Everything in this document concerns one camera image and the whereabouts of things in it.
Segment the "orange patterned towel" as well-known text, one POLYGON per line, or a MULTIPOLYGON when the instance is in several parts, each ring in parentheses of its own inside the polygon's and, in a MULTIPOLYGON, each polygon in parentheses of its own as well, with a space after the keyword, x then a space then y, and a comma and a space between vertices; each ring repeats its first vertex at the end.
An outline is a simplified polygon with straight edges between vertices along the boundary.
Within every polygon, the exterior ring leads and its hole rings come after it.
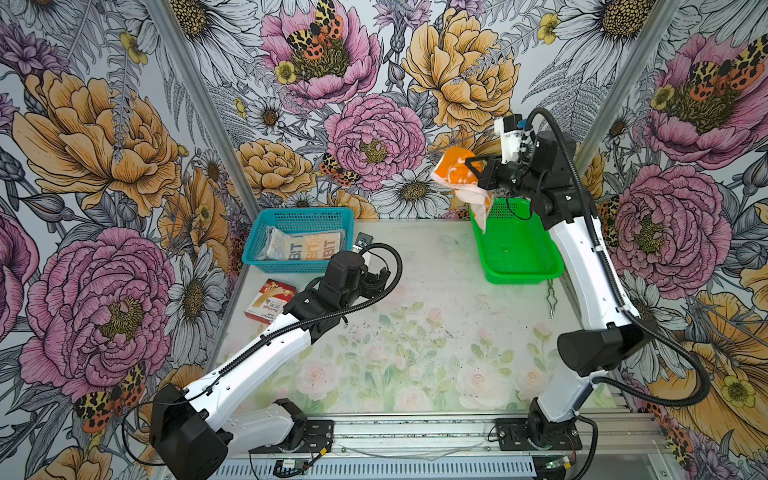
POLYGON ((485 233, 494 196, 491 191, 481 188, 466 168, 464 161, 469 157, 476 156, 466 148, 448 148, 430 172, 430 178, 439 186, 452 190, 459 200, 469 204, 475 224, 485 233))

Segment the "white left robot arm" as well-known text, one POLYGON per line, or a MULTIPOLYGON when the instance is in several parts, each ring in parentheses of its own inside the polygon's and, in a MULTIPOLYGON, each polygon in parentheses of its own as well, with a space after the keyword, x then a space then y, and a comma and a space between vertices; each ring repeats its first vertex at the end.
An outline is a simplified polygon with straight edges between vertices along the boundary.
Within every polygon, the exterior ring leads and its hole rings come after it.
POLYGON ((149 443, 173 476, 207 479, 230 455, 242 451, 310 448, 312 423, 286 398, 246 420, 234 414, 287 361, 350 314, 386 298, 402 274, 401 256, 383 243, 336 253, 324 275, 295 294, 234 357, 184 387, 163 387, 153 399, 149 443))

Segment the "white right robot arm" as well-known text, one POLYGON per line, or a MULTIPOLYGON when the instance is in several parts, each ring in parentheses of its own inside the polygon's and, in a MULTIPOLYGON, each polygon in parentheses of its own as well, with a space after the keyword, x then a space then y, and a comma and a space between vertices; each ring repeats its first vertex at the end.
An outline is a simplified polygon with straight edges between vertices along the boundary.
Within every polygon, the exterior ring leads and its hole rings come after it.
POLYGON ((532 400, 528 443, 548 449, 570 434, 581 407, 611 370, 648 343, 639 314, 608 257, 600 221, 573 163, 575 146, 551 131, 503 134, 499 155, 466 155, 470 179, 529 200, 557 246, 579 307, 581 327, 557 339, 559 362, 550 384, 532 400))

